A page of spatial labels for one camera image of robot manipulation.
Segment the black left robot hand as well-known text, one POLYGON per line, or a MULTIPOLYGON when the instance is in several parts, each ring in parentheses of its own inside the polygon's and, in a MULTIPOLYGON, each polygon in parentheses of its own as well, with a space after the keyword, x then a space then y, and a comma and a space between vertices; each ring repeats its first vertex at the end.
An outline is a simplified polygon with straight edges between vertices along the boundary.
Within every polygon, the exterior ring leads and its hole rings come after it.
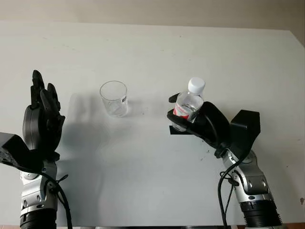
POLYGON ((30 150, 38 152, 43 160, 58 161, 56 149, 61 140, 65 116, 60 114, 61 104, 55 86, 45 87, 41 73, 32 73, 31 104, 26 108, 22 133, 30 150))

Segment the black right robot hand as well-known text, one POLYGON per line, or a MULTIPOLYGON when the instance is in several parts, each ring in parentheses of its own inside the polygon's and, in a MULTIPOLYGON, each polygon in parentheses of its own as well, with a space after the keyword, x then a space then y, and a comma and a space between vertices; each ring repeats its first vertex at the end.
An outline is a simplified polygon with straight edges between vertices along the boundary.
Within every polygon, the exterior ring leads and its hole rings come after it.
POLYGON ((230 146, 230 125, 222 112, 211 102, 204 102, 194 122, 173 114, 167 113, 167 118, 185 129, 183 134, 194 135, 215 149, 215 157, 221 158, 230 146))

